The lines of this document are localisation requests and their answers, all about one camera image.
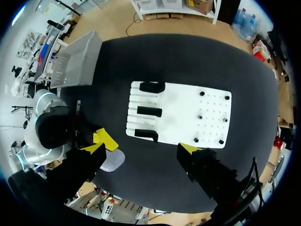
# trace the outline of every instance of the white wall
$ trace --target white wall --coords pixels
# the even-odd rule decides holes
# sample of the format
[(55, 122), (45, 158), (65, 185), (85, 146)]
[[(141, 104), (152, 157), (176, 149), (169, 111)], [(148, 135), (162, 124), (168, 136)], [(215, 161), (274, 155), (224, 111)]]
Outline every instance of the white wall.
[(248, 14), (255, 14), (256, 19), (259, 22), (258, 33), (265, 39), (269, 39), (267, 32), (273, 30), (274, 25), (269, 16), (260, 7), (260, 5), (258, 5), (255, 0), (241, 0), (238, 8), (245, 8)]

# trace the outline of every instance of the black slot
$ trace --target black slot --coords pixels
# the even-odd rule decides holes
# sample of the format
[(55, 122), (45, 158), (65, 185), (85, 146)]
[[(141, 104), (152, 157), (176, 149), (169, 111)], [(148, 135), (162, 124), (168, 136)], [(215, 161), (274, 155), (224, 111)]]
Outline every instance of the black slot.
[(142, 82), (139, 87), (140, 91), (148, 93), (162, 93), (165, 90), (165, 82)]
[(155, 107), (137, 107), (137, 114), (147, 114), (147, 115), (154, 115), (157, 117), (162, 116), (162, 109), (161, 108), (155, 108)]
[(154, 130), (135, 129), (135, 137), (149, 137), (152, 138), (154, 142), (158, 142), (159, 135)]

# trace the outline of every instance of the water bottle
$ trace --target water bottle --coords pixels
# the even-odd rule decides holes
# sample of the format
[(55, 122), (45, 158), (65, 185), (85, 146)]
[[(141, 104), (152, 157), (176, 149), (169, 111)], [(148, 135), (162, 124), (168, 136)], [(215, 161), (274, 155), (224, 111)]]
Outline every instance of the water bottle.
[(244, 26), (241, 27), (241, 37), (246, 41), (251, 41), (257, 34), (257, 22), (255, 18), (256, 16), (253, 14), (253, 16), (245, 22)]
[(236, 13), (236, 16), (234, 18), (233, 23), (238, 24), (239, 26), (243, 26), (245, 22), (247, 21), (248, 15), (246, 13), (246, 9), (243, 8), (242, 10), (238, 10)]

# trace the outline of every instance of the red object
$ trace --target red object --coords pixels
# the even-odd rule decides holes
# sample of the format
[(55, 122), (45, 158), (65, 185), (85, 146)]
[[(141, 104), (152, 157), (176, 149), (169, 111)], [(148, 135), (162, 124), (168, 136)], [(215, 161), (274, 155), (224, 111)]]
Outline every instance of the red object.
[(109, 203), (114, 204), (114, 203), (115, 203), (115, 200), (114, 200), (114, 199), (110, 199), (110, 200), (109, 200)]
[[(252, 45), (252, 50), (255, 49), (255, 48), (258, 48), (258, 47), (257, 47), (258, 45), (259, 45), (258, 43)], [(260, 59), (262, 62), (265, 61), (264, 56), (263, 56), (263, 55), (261, 54), (261, 52), (258, 51), (258, 50), (253, 51), (253, 56), (256, 57), (257, 59)]]
[(275, 138), (273, 146), (275, 146), (276, 148), (281, 150), (282, 145), (283, 145), (283, 141), (280, 140), (280, 138), (278, 138), (278, 137)]

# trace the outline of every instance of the desk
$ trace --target desk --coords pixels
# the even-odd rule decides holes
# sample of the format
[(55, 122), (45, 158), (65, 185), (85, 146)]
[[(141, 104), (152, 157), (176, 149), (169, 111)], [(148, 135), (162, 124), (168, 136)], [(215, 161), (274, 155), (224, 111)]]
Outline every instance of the desk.
[(165, 81), (232, 93), (230, 128), (217, 157), (244, 178), (257, 158), (263, 171), (277, 126), (277, 83), (271, 69), (227, 44), (189, 35), (149, 34), (105, 41), (93, 85), (63, 88), (61, 98), (81, 108), (102, 125), (125, 153), (115, 172), (99, 170), (94, 183), (149, 208), (196, 213), (213, 211), (216, 203), (191, 183), (176, 159), (175, 145), (126, 135), (132, 81)]

